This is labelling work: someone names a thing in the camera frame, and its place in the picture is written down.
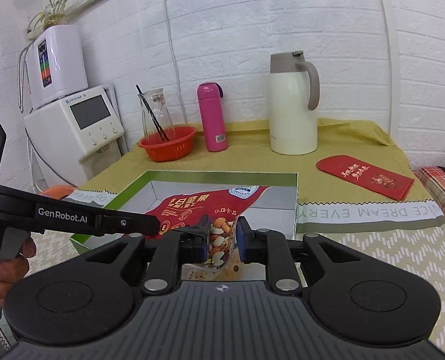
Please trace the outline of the person left hand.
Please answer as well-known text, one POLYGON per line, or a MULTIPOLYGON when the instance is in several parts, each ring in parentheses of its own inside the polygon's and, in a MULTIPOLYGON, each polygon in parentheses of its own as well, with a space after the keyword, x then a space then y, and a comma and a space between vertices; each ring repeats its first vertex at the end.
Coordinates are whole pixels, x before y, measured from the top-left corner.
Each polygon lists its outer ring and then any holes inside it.
POLYGON ((4 307, 4 299, 11 287, 21 281, 29 271, 29 258, 36 254, 36 244, 29 237, 21 247, 21 251, 12 260, 0 262, 0 309, 4 307))

